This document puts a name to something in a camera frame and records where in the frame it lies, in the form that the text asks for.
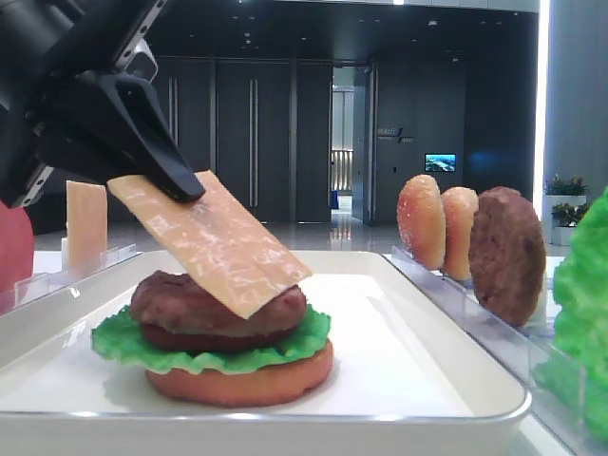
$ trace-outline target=wall sign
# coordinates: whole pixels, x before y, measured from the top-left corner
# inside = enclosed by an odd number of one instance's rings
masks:
[[[413,136],[403,136],[403,127],[401,128],[378,128],[376,130],[376,137],[380,141],[397,141],[401,143],[413,143]]]

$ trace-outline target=white tray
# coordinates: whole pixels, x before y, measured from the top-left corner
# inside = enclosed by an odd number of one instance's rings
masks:
[[[290,405],[223,410],[160,397],[90,331],[167,253],[143,254],[0,318],[2,454],[502,455],[529,390],[377,254],[297,252],[332,316],[331,378]]]

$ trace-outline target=cheese slice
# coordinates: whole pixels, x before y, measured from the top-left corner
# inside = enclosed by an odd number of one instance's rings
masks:
[[[211,171],[197,177],[206,192],[185,204],[142,176],[107,184],[201,288],[241,318],[312,275]]]
[[[67,267],[95,268],[107,250],[107,193],[102,185],[68,180]]]

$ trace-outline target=hamburger patty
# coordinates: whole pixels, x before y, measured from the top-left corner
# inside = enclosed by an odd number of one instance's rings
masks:
[[[483,192],[468,260],[482,306],[512,326],[525,324],[536,310],[546,261],[532,203],[510,188]]]
[[[291,334],[297,326],[268,334],[230,337],[210,334],[176,334],[155,325],[142,325],[143,338],[153,347],[166,352],[187,352],[193,356],[203,352],[235,353],[272,347]]]
[[[306,296],[294,286],[245,320],[203,290],[190,275],[157,271],[139,284],[129,313],[142,325],[143,335],[151,344],[164,350],[191,352],[210,351],[210,346],[215,347],[214,351],[224,346],[229,351],[232,346],[234,351],[251,348],[251,344],[275,343],[297,327],[306,310]]]

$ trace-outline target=red object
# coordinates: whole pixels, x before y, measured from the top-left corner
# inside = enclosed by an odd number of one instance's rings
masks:
[[[34,234],[26,211],[0,202],[0,315],[14,307],[13,286],[31,277]]]

